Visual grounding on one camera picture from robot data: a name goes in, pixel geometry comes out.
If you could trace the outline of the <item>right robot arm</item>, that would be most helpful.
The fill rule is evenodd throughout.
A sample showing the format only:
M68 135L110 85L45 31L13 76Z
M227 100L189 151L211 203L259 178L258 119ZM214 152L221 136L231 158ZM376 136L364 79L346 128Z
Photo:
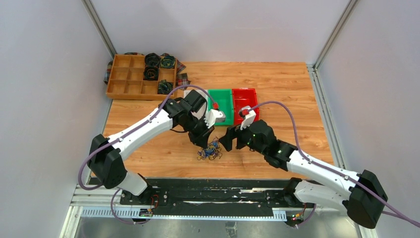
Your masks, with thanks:
M246 128L240 125L228 127L219 139L227 151L247 146L251 151L263 155L274 168L304 175L315 184L291 179L283 192L284 202L291 207L302 203L313 203L346 212L355 223L374 229L385 207L388 197L376 174L364 170L349 171L325 163L308 154L301 154L297 146L279 140L273 129L263 120L253 122Z

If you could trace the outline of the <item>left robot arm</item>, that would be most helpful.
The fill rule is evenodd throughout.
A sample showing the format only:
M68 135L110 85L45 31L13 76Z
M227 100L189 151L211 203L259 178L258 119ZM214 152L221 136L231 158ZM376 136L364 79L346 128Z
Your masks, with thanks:
M150 185L141 175L127 171L124 160L146 142L178 125L188 133L193 145L206 149L214 124L224 114L214 103L214 108L201 118L194 116L205 103L206 99L196 90L185 98L166 97L158 108L127 129L109 137L94 137L86 165L105 188L120 188L130 192L138 204L148 204L152 198Z

